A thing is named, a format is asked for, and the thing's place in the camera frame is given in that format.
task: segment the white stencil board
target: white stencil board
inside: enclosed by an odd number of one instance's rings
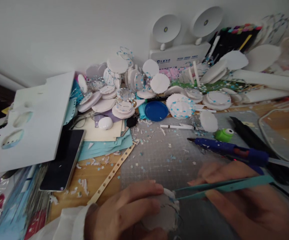
[[[55,159],[75,72],[47,79],[44,86],[18,90],[8,124],[0,129],[0,172],[31,166]],[[20,127],[13,122],[19,115],[33,112]],[[24,130],[19,143],[2,149],[12,133]]]

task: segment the cable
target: cable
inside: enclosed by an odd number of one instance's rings
[[[274,153],[276,155],[278,155],[281,159],[283,159],[284,161],[287,161],[289,162],[289,159],[286,158],[285,156],[283,156],[282,154],[280,154],[274,147],[273,145],[271,144],[271,142],[268,140],[268,136],[267,134],[265,133],[264,129],[263,129],[263,126],[262,126],[262,120],[264,118],[266,118],[267,116],[269,116],[271,113],[275,112],[275,111],[285,111],[285,110],[288,110],[289,111],[289,108],[281,108],[281,109],[273,109],[271,110],[270,112],[268,112],[267,114],[263,115],[262,117],[259,118],[258,120],[258,124],[259,124],[259,127],[260,127],[260,131],[264,137],[264,140],[267,142],[267,144],[269,145],[269,147],[274,151]]]

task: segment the blue lid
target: blue lid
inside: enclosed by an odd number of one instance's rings
[[[167,117],[169,110],[166,105],[159,101],[147,103],[145,106],[145,115],[154,122],[160,122]]]

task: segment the white sleeve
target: white sleeve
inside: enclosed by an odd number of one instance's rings
[[[84,240],[84,222],[87,214],[94,212],[96,204],[63,209],[53,240]]]

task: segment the hand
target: hand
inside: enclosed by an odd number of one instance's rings
[[[160,202],[147,198],[163,194],[163,186],[155,180],[137,182],[109,198],[96,212],[87,217],[85,239],[118,240],[137,237],[141,240],[166,240],[167,234],[161,228],[150,232],[136,228],[143,217],[160,212]]]
[[[240,161],[227,165],[211,163],[202,166],[198,178],[188,184],[194,186],[254,176],[258,174]],[[289,239],[289,207],[270,185],[224,194],[209,190],[206,197],[241,239]]]

